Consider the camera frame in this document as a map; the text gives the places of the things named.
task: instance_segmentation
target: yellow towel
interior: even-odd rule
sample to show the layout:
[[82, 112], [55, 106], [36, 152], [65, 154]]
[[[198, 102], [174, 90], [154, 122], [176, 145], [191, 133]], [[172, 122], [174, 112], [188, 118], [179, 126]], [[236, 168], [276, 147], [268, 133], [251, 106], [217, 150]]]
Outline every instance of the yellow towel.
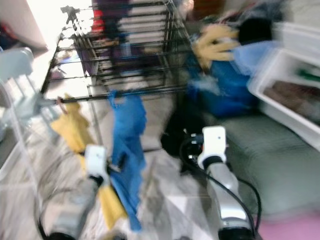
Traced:
[[[80, 108], [78, 103], [66, 104], [67, 114], [62, 114], [59, 119], [51, 123], [52, 129], [65, 139], [75, 153], [81, 153], [88, 144], [94, 144], [87, 129], [89, 123], [79, 113]], [[79, 154], [78, 157], [85, 173], [85, 158]], [[126, 211], [111, 185], [101, 187], [98, 196], [105, 223], [109, 229], [112, 229], [118, 219], [127, 216]]]

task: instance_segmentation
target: black wire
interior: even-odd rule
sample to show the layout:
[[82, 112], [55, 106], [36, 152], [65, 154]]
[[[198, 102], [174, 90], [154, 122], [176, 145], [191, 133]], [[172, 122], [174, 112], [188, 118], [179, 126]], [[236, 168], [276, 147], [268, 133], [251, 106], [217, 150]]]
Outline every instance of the black wire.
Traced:
[[[70, 188], [63, 188], [63, 189], [59, 189], [56, 190], [55, 192], [53, 192], [52, 194], [50, 194], [44, 201], [43, 201], [43, 205], [47, 204], [53, 197], [55, 197], [58, 194], [63, 194], [63, 193], [67, 193], [67, 192], [71, 192], [72, 189]], [[49, 236], [46, 234], [45, 229], [44, 229], [44, 225], [43, 225], [43, 221], [42, 221], [42, 217], [44, 212], [47, 209], [47, 206], [45, 206], [41, 211], [38, 217], [36, 217], [36, 208], [37, 208], [37, 202], [34, 202], [34, 212], [33, 212], [33, 216], [34, 216], [34, 220], [36, 223], [36, 227], [42, 237], [43, 240], [48, 240]]]
[[260, 222], [261, 222], [261, 214], [262, 214], [262, 203], [261, 203], [261, 198], [260, 198], [259, 192], [250, 182], [243, 180], [239, 177], [237, 177], [237, 179], [239, 182], [241, 182], [241, 183], [247, 185], [249, 188], [251, 188], [255, 194], [256, 202], [257, 202], [257, 206], [258, 206], [258, 211], [257, 211], [257, 215], [256, 215], [256, 223], [255, 223], [255, 231], [258, 232], [259, 227], [260, 227]]
[[255, 228], [255, 222], [254, 222], [254, 219], [249, 211], [249, 209], [247, 208], [247, 206], [240, 200], [240, 198], [235, 195], [231, 190], [229, 190], [227, 187], [225, 187], [221, 182], [219, 182], [218, 180], [216, 180], [215, 178], [213, 178], [212, 176], [210, 176], [209, 174], [207, 174], [204, 170], [200, 169], [199, 167], [196, 167], [192, 164], [189, 164], [186, 159], [184, 158], [184, 155], [183, 155], [183, 147], [185, 145], [187, 145], [188, 143], [194, 141], [194, 140], [197, 140], [197, 137], [191, 137], [191, 138], [188, 138], [188, 139], [185, 139], [181, 146], [180, 146], [180, 150], [179, 150], [179, 155], [180, 155], [180, 158], [181, 160], [184, 162], [184, 164], [186, 164], [189, 168], [191, 169], [194, 169], [195, 171], [203, 174], [206, 178], [210, 179], [211, 181], [213, 181], [215, 184], [217, 184], [220, 188], [222, 188], [224, 191], [226, 191], [231, 197], [233, 197], [239, 204], [240, 206], [243, 208], [243, 210], [245, 211], [248, 219], [249, 219], [249, 223], [250, 223], [250, 227], [251, 227], [251, 230], [252, 230], [252, 234], [253, 234], [253, 237], [255, 238], [256, 237], [256, 228]]

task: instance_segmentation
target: white plastic bin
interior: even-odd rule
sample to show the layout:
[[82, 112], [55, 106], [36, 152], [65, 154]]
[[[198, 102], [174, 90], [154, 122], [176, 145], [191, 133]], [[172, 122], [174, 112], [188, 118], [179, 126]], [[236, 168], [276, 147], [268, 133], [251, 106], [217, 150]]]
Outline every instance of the white plastic bin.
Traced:
[[279, 23], [274, 33], [283, 46], [266, 57], [260, 71], [248, 83], [248, 89], [261, 100], [260, 110], [263, 113], [284, 124], [320, 151], [320, 126], [264, 94], [265, 89], [277, 80], [320, 89], [320, 82], [299, 78], [295, 72], [303, 63], [320, 67], [320, 31], [292, 23]]

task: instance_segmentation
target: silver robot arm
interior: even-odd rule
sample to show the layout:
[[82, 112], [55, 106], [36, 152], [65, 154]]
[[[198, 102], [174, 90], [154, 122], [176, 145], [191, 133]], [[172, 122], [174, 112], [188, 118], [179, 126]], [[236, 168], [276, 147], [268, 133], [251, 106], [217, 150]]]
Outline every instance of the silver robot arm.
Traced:
[[99, 187], [110, 184], [107, 174], [107, 150], [103, 146], [87, 146], [85, 165], [87, 177], [69, 193], [63, 211], [47, 237], [48, 240], [78, 240], [87, 216], [95, 205]]
[[[205, 127], [202, 132], [203, 150], [197, 159], [199, 167], [240, 199], [239, 182], [226, 165], [226, 130], [214, 126]], [[212, 199], [212, 234], [218, 235], [220, 240], [254, 240], [249, 216], [240, 203], [212, 180], [208, 181], [207, 190]]]

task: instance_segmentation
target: gray cushion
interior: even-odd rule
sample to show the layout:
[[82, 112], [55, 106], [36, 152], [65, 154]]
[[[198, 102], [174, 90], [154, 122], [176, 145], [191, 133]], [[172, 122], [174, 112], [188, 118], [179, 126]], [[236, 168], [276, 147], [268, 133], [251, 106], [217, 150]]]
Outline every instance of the gray cushion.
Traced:
[[[237, 176], [257, 187], [265, 217], [320, 209], [320, 152], [265, 115], [220, 121], [226, 128], [227, 159]], [[240, 193], [254, 210], [256, 199]]]

